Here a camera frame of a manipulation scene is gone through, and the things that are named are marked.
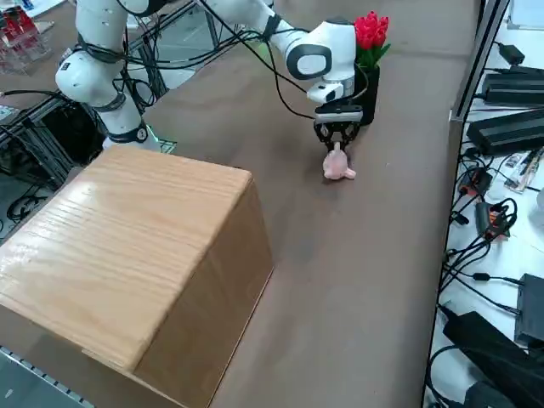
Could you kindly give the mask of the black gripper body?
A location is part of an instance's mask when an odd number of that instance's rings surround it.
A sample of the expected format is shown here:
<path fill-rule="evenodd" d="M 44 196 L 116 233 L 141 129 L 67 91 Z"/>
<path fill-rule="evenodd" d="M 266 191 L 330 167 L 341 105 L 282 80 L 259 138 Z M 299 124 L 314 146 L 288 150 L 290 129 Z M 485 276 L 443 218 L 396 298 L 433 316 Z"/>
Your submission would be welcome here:
<path fill-rule="evenodd" d="M 351 99 L 338 99 L 317 107 L 314 110 L 314 123 L 342 124 L 343 122 L 360 123 L 362 106 Z"/>

